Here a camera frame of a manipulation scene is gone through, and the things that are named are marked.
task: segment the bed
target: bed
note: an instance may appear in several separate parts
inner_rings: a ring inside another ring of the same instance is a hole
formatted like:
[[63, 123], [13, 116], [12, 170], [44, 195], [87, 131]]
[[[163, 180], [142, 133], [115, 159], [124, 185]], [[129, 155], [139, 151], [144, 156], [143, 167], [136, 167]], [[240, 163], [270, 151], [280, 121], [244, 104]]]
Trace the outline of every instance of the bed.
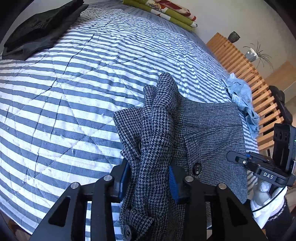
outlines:
[[[1, 60], [0, 209], [32, 233], [72, 182], [95, 182], [120, 164], [113, 112], [143, 106], [143, 87], [164, 72], [184, 97], [231, 101], [228, 73], [195, 34], [114, 0], [91, 4], [53, 48]], [[246, 150], [257, 152], [240, 115]], [[122, 240], [119, 210], [112, 204]]]

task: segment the person's hand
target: person's hand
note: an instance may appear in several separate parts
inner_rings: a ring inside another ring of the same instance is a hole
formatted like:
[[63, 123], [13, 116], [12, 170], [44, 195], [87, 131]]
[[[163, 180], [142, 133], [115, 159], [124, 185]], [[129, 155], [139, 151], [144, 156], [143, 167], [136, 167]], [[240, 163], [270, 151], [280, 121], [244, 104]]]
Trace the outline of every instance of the person's hand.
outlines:
[[[252, 211], [261, 208], [262, 206], [269, 203], [283, 188], [277, 188], [272, 196], [269, 195], [268, 191], [271, 184], [258, 178], [258, 184], [254, 186], [254, 196], [251, 200]], [[283, 190], [270, 204], [263, 209], [254, 212], [253, 217], [259, 227], [262, 229], [266, 224], [270, 216], [275, 215], [274, 213], [280, 206], [284, 204], [284, 196], [287, 192], [287, 187]]]

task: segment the spider plant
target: spider plant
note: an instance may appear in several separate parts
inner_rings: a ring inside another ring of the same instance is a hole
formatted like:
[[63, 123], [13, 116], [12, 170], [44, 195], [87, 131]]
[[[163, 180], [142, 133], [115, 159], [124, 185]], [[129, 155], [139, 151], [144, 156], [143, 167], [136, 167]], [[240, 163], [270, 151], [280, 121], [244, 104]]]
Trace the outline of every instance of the spider plant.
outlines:
[[250, 43], [250, 44], [254, 46], [254, 51], [256, 52], [256, 54], [258, 55], [258, 58], [259, 58], [259, 63], [257, 65], [257, 68], [258, 68], [260, 62], [262, 62], [263, 67], [264, 67], [264, 61], [265, 61], [265, 62], [267, 62], [270, 65], [270, 67], [272, 69], [274, 69], [273, 66], [272, 66], [272, 63], [269, 60], [271, 58], [271, 56], [268, 55], [268, 54], [262, 53], [263, 50], [260, 50], [261, 44], [259, 44], [258, 41], [257, 41], [257, 47], [253, 43]]

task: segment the houndstooth jacket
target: houndstooth jacket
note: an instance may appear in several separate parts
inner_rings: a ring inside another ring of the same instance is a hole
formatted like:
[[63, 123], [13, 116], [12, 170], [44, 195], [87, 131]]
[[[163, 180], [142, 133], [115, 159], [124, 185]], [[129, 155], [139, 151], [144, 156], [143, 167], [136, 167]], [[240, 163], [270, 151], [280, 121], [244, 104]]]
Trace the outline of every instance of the houndstooth jacket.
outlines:
[[[120, 110], [113, 117], [124, 146], [121, 155], [131, 167], [120, 211], [121, 231], [128, 225], [131, 240], [182, 240], [185, 204], [175, 204], [169, 191], [171, 160], [202, 183], [225, 183], [244, 203], [246, 170], [226, 159], [231, 150], [245, 154], [242, 121], [234, 103], [204, 104], [184, 98], [168, 73], [159, 76], [156, 87], [145, 86], [144, 96], [143, 108]], [[197, 162], [199, 175], [193, 172]]]

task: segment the light blue denim garment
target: light blue denim garment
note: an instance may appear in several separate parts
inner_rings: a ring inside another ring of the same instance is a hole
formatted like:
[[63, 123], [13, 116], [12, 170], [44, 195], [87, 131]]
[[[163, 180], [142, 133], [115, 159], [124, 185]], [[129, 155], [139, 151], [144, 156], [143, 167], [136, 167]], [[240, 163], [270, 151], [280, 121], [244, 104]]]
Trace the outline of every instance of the light blue denim garment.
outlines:
[[252, 105], [252, 91], [244, 80], [237, 79], [234, 73], [230, 74], [229, 78], [224, 81], [232, 102], [237, 104], [237, 107], [246, 118], [249, 131], [252, 138], [256, 138], [259, 134], [259, 115], [254, 111]]

